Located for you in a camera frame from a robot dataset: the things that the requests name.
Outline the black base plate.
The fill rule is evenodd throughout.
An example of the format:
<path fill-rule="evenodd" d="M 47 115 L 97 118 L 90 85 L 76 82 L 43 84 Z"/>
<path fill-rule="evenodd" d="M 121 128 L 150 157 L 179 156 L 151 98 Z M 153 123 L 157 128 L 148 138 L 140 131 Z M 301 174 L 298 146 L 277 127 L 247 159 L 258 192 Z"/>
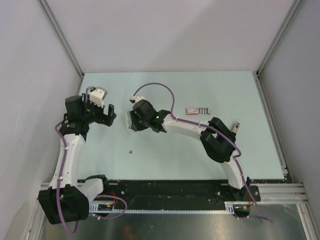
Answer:
<path fill-rule="evenodd" d="M 235 196 L 226 180 L 109 180 L 107 191 L 96 197 L 106 200 L 106 194 L 122 198 L 115 209 L 127 206 L 128 211 L 215 211 L 226 202 L 247 204 L 261 200 L 259 188 L 249 184 L 249 190 Z"/>

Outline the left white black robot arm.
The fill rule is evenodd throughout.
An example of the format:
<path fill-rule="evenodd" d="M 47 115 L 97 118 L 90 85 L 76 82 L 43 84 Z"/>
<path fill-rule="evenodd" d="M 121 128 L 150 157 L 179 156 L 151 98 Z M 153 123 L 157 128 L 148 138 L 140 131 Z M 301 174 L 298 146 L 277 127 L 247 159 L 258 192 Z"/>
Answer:
<path fill-rule="evenodd" d="M 110 196 L 111 188 L 104 174 L 89 176 L 78 186 L 76 173 L 90 124 L 110 127 L 117 116 L 112 104 L 108 105 L 108 113 L 104 113 L 105 97 L 99 90 L 65 99 L 66 113 L 55 127 L 60 137 L 55 172 L 48 188 L 38 194 L 38 201 L 52 225 L 86 220 L 90 203 L 96 197 L 105 200 Z"/>

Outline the right aluminium frame post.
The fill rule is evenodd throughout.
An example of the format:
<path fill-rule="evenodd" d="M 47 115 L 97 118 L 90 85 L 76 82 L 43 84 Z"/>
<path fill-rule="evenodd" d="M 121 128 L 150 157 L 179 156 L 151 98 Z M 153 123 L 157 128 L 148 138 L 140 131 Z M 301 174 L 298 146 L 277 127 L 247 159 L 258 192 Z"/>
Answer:
<path fill-rule="evenodd" d="M 256 70 L 257 76 L 260 76 L 263 73 L 264 69 L 273 57 L 278 46 L 281 44 L 281 41 L 285 37 L 285 34 L 289 30 L 289 27 L 292 25 L 294 19 L 296 18 L 298 12 L 300 11 L 304 3 L 305 0 L 294 0 L 292 2 L 287 14 L 285 15 L 284 20 L 282 21 L 278 31 L 276 32 L 275 37 L 273 38 L 266 54 L 264 55 L 262 62 Z"/>

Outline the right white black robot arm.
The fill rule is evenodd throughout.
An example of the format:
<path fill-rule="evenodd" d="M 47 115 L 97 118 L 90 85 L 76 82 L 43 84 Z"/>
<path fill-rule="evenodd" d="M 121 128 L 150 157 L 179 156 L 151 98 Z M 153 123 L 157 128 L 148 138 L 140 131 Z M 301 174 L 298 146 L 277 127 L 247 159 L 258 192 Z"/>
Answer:
<path fill-rule="evenodd" d="M 142 96 L 130 99 L 132 110 L 126 114 L 129 130 L 140 132 L 151 129 L 156 133 L 180 134 L 199 140 L 208 157 L 221 164 L 227 175 L 231 196 L 242 201 L 249 194 L 250 179 L 244 174 L 238 158 L 242 152 L 236 145 L 239 123 L 233 130 L 217 117 L 207 123 L 191 121 L 174 116 L 172 111 L 156 111 Z"/>

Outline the left aluminium frame post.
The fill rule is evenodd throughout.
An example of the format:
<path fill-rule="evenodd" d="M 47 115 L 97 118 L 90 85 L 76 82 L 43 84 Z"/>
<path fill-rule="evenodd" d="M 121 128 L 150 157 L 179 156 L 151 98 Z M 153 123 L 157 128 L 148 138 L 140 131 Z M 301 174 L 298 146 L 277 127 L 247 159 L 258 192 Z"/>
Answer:
<path fill-rule="evenodd" d="M 70 44 L 68 43 L 68 40 L 65 36 L 65 34 L 63 33 L 62 28 L 60 27 L 60 24 L 58 23 L 50 5 L 48 4 L 47 0 L 37 0 L 42 12 L 44 13 L 51 29 L 53 30 L 56 38 L 58 39 L 62 49 L 64 50 L 67 58 L 69 59 L 69 61 L 71 62 L 74 70 L 76 71 L 77 75 L 82 79 L 83 78 L 83 71 L 80 67 L 80 64 L 78 63 L 78 60 L 70 46 Z"/>

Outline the aluminium frame post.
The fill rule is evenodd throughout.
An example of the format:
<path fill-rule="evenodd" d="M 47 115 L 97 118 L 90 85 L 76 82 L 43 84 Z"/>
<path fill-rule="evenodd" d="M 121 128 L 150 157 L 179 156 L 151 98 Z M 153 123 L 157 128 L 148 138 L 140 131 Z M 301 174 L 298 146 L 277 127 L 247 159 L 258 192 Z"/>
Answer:
<path fill-rule="evenodd" d="M 51 29 L 53 30 L 56 38 L 58 39 L 62 49 L 64 50 L 67 58 L 69 59 L 69 61 L 71 62 L 74 70 L 76 71 L 77 75 L 82 79 L 83 78 L 83 71 L 80 67 L 80 64 L 78 63 L 78 60 L 70 46 L 70 44 L 68 43 L 68 40 L 65 36 L 65 34 L 63 33 L 62 28 L 60 27 L 60 24 L 58 23 L 50 5 L 48 4 L 47 0 L 37 0 L 42 12 L 44 13 Z"/>
<path fill-rule="evenodd" d="M 289 27 L 292 25 L 294 19 L 296 18 L 298 12 L 300 11 L 304 3 L 305 0 L 294 0 L 292 2 L 287 14 L 285 15 L 284 20 L 282 21 L 278 31 L 276 32 L 275 37 L 273 38 L 266 54 L 264 55 L 262 62 L 256 70 L 257 76 L 260 76 L 263 73 L 264 69 L 273 57 L 278 46 L 281 44 L 281 41 L 285 37 L 285 34 L 289 30 Z"/>

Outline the white stapler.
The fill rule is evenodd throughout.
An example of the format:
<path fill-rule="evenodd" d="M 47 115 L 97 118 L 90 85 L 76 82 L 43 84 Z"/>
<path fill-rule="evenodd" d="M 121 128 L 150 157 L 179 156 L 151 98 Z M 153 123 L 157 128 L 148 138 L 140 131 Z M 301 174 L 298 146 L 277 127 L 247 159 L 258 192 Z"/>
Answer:
<path fill-rule="evenodd" d="M 126 122 L 127 129 L 131 130 L 132 122 L 131 122 L 130 111 L 127 111 L 125 113 L 125 122 Z"/>

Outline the red staple box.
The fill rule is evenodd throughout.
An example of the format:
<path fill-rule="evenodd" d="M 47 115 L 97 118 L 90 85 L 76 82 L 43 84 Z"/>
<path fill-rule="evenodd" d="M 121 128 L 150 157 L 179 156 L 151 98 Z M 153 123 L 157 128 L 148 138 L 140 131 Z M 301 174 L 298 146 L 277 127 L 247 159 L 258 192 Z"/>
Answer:
<path fill-rule="evenodd" d="M 209 108 L 201 107 L 189 107 L 185 109 L 186 115 L 210 115 L 211 111 Z"/>

